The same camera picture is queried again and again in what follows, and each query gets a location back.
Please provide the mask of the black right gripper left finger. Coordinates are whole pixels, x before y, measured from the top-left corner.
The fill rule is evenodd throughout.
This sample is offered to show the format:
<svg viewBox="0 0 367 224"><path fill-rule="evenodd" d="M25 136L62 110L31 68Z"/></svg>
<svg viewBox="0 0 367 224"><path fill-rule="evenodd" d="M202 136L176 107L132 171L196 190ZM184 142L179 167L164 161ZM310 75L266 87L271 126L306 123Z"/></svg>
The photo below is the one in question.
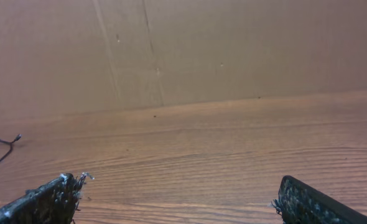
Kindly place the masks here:
<svg viewBox="0 0 367 224"><path fill-rule="evenodd" d="M0 224L71 224L78 211L81 189L89 173L74 177L60 174L54 180L30 189L25 195L0 208Z"/></svg>

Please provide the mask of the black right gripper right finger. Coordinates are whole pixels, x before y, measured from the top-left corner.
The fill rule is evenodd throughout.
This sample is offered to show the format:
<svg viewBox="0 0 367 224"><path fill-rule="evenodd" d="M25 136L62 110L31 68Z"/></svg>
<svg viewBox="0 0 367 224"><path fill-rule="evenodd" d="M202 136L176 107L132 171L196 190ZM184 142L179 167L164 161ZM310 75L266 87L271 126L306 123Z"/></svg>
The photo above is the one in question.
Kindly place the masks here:
<svg viewBox="0 0 367 224"><path fill-rule="evenodd" d="M366 215L290 175L282 178L271 206L285 224L367 224Z"/></svg>

